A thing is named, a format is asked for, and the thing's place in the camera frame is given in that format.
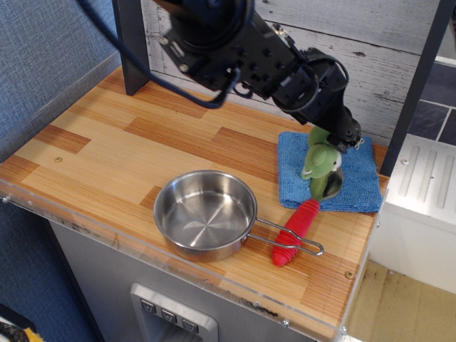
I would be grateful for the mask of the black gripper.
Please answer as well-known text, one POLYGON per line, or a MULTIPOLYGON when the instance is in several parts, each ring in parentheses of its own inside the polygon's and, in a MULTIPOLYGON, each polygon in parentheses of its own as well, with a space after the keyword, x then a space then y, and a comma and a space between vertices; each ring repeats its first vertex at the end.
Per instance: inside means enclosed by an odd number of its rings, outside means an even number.
POLYGON ((326 141, 341 154, 348 148, 359 149, 361 127, 343 102, 349 82, 345 66, 316 48, 300 50, 297 62, 272 95, 273 102, 301 124, 312 123, 329 132, 326 141))

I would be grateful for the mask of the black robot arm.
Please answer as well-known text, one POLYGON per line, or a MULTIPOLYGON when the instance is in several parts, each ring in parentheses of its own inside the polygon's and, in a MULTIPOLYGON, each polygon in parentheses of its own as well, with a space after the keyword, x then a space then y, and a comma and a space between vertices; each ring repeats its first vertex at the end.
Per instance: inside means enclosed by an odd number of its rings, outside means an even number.
POLYGON ((241 84, 301 123, 329 133, 339 152, 363 142, 361 127, 344 105, 349 76, 336 58, 300 50, 279 25, 269 26, 253 1, 159 1, 170 15, 160 43, 173 63, 212 91, 241 84))

